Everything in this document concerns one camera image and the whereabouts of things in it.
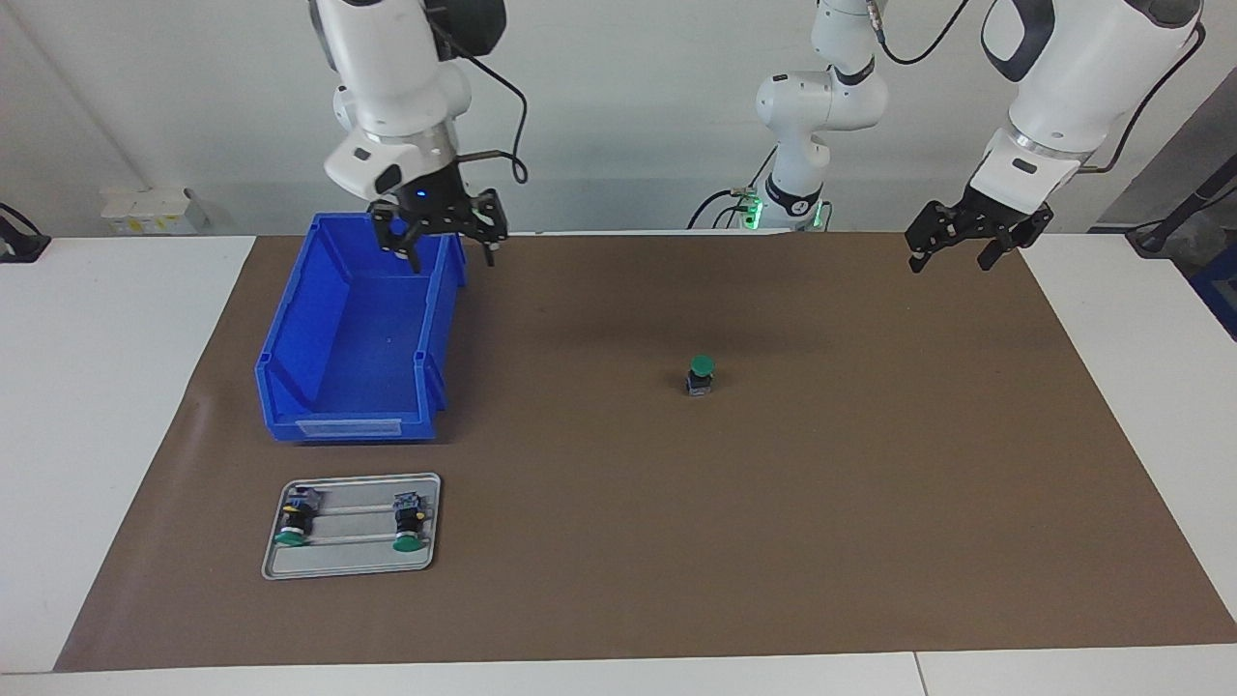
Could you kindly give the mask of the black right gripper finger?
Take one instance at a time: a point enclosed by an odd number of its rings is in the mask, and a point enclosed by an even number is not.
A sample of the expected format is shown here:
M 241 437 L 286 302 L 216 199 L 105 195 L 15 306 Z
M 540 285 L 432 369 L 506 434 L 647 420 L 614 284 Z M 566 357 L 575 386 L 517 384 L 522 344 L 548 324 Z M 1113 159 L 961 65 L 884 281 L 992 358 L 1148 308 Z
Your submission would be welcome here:
M 421 274 L 417 251 L 418 230 L 404 220 L 401 206 L 367 206 L 377 247 L 404 260 L 414 274 Z
M 497 189 L 490 187 L 470 198 L 461 234 L 481 246 L 482 260 L 494 268 L 495 253 L 508 239 L 508 220 Z

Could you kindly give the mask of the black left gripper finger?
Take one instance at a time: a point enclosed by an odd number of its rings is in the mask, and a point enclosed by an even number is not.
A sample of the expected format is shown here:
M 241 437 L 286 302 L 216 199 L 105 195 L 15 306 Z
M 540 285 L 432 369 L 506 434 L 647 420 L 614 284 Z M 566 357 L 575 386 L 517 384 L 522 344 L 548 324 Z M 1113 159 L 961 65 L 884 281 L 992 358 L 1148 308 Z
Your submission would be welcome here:
M 1012 221 L 1012 218 L 990 218 L 983 224 L 982 239 L 990 242 L 976 257 L 978 268 L 990 272 L 1002 257 L 1016 248 L 1032 247 L 1038 241 L 1044 229 L 1054 219 L 1054 211 L 1049 204 L 1042 204 L 1033 215 Z
M 956 211 L 941 202 L 928 202 L 905 229 L 912 273 L 923 273 L 936 252 L 967 241 L 969 235 L 956 225 Z

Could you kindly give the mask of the green button with white block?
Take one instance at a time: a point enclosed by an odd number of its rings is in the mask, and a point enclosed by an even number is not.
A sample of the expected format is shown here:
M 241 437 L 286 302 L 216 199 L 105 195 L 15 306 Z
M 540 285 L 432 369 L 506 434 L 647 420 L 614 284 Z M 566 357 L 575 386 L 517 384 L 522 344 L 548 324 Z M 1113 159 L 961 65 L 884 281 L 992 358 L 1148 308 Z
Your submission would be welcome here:
M 423 494 L 403 492 L 395 494 L 392 506 L 395 538 L 390 543 L 397 553 L 417 553 L 429 545 L 426 525 L 432 520 L 433 509 Z

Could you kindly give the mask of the blue plastic storage bin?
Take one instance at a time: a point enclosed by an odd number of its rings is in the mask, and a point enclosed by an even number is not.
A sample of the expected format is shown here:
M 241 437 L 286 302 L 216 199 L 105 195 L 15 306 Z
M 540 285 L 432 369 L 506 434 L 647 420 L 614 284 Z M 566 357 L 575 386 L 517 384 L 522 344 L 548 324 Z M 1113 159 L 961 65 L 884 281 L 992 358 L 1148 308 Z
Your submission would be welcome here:
M 320 213 L 306 229 L 255 365 L 278 443 L 428 443 L 447 408 L 447 345 L 468 257 L 455 235 L 379 248 L 371 218 Z

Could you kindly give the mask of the black pole stand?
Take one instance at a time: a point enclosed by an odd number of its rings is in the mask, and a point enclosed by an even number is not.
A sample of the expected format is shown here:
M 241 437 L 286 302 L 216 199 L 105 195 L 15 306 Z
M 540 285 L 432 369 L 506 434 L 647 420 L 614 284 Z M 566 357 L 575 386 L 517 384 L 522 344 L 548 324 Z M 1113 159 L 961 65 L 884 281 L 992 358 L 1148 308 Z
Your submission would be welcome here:
M 1157 257 L 1165 247 L 1166 239 L 1170 239 L 1184 223 L 1200 211 L 1227 202 L 1233 194 L 1237 194 L 1237 153 L 1225 159 L 1218 171 L 1212 172 L 1197 189 L 1192 190 L 1192 194 L 1171 208 L 1165 216 L 1128 229 L 1124 237 L 1136 253 Z

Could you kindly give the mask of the blue crate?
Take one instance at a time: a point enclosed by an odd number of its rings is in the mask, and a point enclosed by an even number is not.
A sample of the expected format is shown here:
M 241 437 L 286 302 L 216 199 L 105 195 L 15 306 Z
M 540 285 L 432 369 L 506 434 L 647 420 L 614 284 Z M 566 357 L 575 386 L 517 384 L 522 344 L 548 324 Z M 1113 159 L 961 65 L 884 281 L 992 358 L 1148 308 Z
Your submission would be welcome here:
M 1237 342 L 1237 242 L 1226 246 L 1202 269 L 1197 269 L 1189 278 L 1189 284 Z

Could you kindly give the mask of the silver metal tray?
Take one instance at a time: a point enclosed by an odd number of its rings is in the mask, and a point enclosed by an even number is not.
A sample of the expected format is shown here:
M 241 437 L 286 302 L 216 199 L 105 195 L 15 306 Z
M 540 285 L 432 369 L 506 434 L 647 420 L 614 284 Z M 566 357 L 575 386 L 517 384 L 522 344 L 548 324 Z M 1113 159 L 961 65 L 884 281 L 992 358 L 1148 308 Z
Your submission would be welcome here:
M 314 486 L 322 494 L 320 511 L 306 546 L 275 545 L 273 534 L 281 502 L 293 486 Z M 395 494 L 417 492 L 433 509 L 426 525 L 429 545 L 417 553 L 397 553 L 392 502 Z M 437 523 L 442 502 L 442 477 L 437 473 L 404 473 L 350 478 L 297 478 L 281 490 L 271 538 L 263 553 L 265 580 L 309 580 L 424 571 L 435 558 Z

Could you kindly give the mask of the brown table mat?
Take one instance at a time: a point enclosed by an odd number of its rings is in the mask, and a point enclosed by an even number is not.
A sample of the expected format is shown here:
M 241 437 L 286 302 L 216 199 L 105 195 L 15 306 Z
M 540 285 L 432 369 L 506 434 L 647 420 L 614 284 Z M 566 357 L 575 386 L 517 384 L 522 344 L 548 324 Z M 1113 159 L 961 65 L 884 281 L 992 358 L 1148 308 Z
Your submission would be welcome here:
M 470 250 L 437 440 L 298 448 L 254 378 L 298 248 L 247 255 L 57 671 L 1237 643 L 1021 257 Z M 404 473 L 442 477 L 424 571 L 262 577 L 288 481 Z

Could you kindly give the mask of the black clamp base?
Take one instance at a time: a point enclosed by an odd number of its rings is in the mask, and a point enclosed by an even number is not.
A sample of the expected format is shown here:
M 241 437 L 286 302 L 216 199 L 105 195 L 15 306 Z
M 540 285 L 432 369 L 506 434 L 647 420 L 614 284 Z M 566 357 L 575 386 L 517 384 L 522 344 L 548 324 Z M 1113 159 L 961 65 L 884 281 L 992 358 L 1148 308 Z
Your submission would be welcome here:
M 49 235 L 30 218 L 0 202 L 0 265 L 30 265 L 48 248 Z

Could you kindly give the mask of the white wall socket box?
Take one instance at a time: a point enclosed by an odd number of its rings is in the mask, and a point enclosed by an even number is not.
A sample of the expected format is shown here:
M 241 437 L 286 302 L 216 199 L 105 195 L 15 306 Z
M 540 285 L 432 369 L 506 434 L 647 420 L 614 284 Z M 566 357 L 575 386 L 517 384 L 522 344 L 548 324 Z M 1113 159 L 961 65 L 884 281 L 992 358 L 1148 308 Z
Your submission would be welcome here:
M 114 235 L 198 235 L 212 226 L 187 187 L 105 187 L 101 202 L 101 221 Z

